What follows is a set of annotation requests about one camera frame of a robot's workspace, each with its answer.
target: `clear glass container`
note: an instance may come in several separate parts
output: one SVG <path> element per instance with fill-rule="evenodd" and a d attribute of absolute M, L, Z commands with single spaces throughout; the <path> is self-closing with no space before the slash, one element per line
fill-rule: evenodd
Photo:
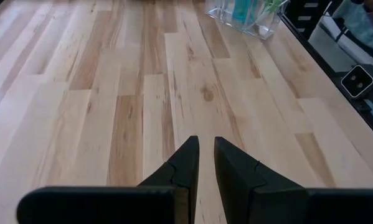
<path fill-rule="evenodd" d="M 276 31 L 288 0 L 206 0 L 211 17 L 247 34 L 267 39 Z"/>

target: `wooden floor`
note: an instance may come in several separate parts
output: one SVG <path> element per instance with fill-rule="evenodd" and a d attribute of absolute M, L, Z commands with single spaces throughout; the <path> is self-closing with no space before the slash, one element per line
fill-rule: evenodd
<path fill-rule="evenodd" d="M 0 5 L 0 223 L 45 185 L 136 185 L 190 135 L 196 223 L 225 223 L 215 136 L 306 187 L 373 187 L 373 132 L 280 24 L 267 42 L 204 3 Z"/>

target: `glass vase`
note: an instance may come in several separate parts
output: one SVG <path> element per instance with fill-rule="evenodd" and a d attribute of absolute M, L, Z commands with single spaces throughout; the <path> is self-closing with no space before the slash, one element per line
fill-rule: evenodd
<path fill-rule="evenodd" d="M 206 0 L 206 13 L 244 33 L 267 39 L 276 31 L 288 0 Z"/>

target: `wood grain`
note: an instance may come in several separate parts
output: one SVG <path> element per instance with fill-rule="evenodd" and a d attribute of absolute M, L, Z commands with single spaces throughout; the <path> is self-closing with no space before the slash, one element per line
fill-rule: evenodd
<path fill-rule="evenodd" d="M 305 187 L 373 187 L 373 131 L 283 23 L 262 42 L 204 1 L 0 5 L 0 223 L 37 187 L 138 185 L 190 135 L 196 223 L 226 223 L 216 136 Z"/>

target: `wood knot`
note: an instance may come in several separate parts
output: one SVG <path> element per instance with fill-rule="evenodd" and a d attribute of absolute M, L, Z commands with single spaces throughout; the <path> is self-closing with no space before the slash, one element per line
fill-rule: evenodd
<path fill-rule="evenodd" d="M 214 99 L 214 94 L 205 85 L 203 86 L 203 88 L 201 88 L 200 91 L 203 94 L 204 100 L 206 100 L 207 102 L 210 102 Z"/>

